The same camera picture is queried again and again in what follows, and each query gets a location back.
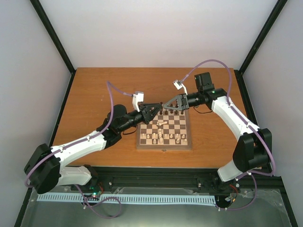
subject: white wall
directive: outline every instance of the white wall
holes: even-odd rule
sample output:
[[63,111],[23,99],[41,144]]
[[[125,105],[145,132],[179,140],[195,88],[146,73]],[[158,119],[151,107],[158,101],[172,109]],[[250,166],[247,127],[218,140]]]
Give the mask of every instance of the white wall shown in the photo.
[[288,1],[244,74],[258,123],[273,134],[273,155],[303,226],[303,1]]
[[239,69],[276,0],[41,3],[75,67],[193,67],[215,58]]
[[30,1],[0,7],[0,226],[13,226],[24,199],[23,168],[48,143],[69,72]]

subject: gray floor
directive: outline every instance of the gray floor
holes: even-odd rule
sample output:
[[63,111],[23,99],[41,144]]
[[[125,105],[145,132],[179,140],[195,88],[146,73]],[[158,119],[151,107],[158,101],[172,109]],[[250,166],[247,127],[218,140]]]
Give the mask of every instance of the gray floor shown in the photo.
[[[147,194],[144,189],[133,191]],[[167,190],[153,191],[167,194]],[[231,208],[241,207],[250,202],[253,194],[237,197]],[[123,205],[122,214],[114,219],[102,219],[80,203],[36,202],[32,195],[27,208],[23,227],[290,227],[282,198],[276,190],[260,190],[258,198],[241,211],[220,211],[215,207],[200,205]],[[103,215],[114,215],[117,204],[96,207]]]

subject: black metal frame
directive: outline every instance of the black metal frame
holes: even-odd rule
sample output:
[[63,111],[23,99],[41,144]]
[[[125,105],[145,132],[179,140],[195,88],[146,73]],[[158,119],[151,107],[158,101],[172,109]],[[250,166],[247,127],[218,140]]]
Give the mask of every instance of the black metal frame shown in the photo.
[[[66,67],[71,73],[71,79],[66,90],[64,100],[59,112],[59,116],[51,137],[50,146],[53,144],[61,116],[64,111],[64,107],[69,95],[73,79],[75,77],[76,70],[74,69],[67,53],[65,52],[59,37],[57,36],[51,22],[49,21],[41,3],[39,0],[30,0],[33,7],[35,8],[38,16],[40,17],[42,23],[44,24],[48,34],[50,35],[54,45],[58,49],[63,61],[66,64]],[[255,117],[250,98],[244,83],[243,74],[248,68],[250,62],[261,46],[266,35],[270,31],[272,25],[277,19],[278,15],[282,11],[287,0],[278,0],[274,6],[272,12],[270,13],[267,21],[265,22],[263,28],[261,29],[258,37],[256,38],[255,43],[253,44],[251,50],[249,51],[247,57],[245,58],[242,66],[239,70],[235,70],[236,79],[240,89],[241,97],[244,103],[245,111],[247,117],[257,124],[257,119]],[[199,183],[209,178],[209,176],[215,172],[217,169],[183,169],[183,168],[134,168],[134,167],[95,167],[97,173],[102,178],[104,183],[104,188],[106,191],[112,191],[118,187],[171,187],[171,188],[186,188],[191,189],[197,192],[208,192],[212,195],[221,195],[221,193],[207,189],[206,187],[199,186]],[[279,189],[282,198],[290,218],[291,224],[294,227],[297,227],[297,222],[294,217],[293,210],[291,208],[288,196],[285,191],[285,187],[281,177],[265,177],[261,175],[255,176],[258,188],[263,189]],[[246,176],[241,179],[241,186],[243,188],[254,188],[254,183],[249,176]],[[21,226],[22,219],[30,198],[31,189],[28,189],[25,196],[23,205],[19,212],[15,227]]]

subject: robotic arm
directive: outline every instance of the robotic arm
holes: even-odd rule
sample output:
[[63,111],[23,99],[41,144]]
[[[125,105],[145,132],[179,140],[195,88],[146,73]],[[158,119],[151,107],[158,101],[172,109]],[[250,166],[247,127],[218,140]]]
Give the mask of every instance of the robotic arm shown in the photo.
[[[195,81],[198,92],[187,94],[185,90],[185,94],[177,95],[163,107],[173,110],[187,110],[193,106],[206,104],[231,129],[238,143],[232,160],[218,169],[217,173],[221,180],[218,184],[228,182],[244,172],[268,164],[270,159],[267,151],[252,129],[261,136],[269,150],[271,150],[271,132],[268,129],[260,129],[253,124],[240,112],[230,98],[228,102],[227,93],[222,88],[214,88],[210,73],[195,75]],[[179,81],[175,81],[174,84],[177,89],[184,87]]]
[[136,110],[130,113],[127,113],[124,105],[115,105],[112,122],[102,134],[100,132],[108,124],[111,113],[108,113],[100,127],[82,138],[59,146],[48,147],[46,144],[38,146],[24,169],[26,174],[29,174],[45,156],[58,150],[60,152],[52,155],[30,175],[29,180],[37,193],[46,193],[58,185],[96,185],[98,175],[92,167],[67,165],[87,154],[115,145],[122,138],[123,131],[136,127],[141,122],[148,124],[152,121],[162,105],[138,105],[140,100],[143,101],[143,93],[135,93],[133,104]]

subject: wooden table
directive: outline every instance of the wooden table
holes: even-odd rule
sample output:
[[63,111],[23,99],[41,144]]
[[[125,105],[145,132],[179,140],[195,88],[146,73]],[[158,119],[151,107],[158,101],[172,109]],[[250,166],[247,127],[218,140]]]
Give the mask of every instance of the wooden table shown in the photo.
[[[107,80],[124,92],[143,91],[146,103],[165,103],[183,93],[172,82],[182,79],[189,71],[189,68],[78,68],[54,145],[87,135],[103,123],[110,111]],[[227,90],[226,69],[199,68],[185,81],[189,93],[196,92],[194,75],[202,72],[211,73],[216,88]],[[234,73],[232,79],[231,98],[245,113]],[[115,90],[113,97],[114,104],[125,105],[129,112],[133,110],[131,97]],[[206,106],[200,106],[198,110],[208,111]],[[215,113],[199,114],[193,108],[189,110],[189,118],[192,150],[137,150],[134,133],[123,136],[108,149],[76,160],[72,165],[218,168],[228,163],[237,141],[225,123]]]

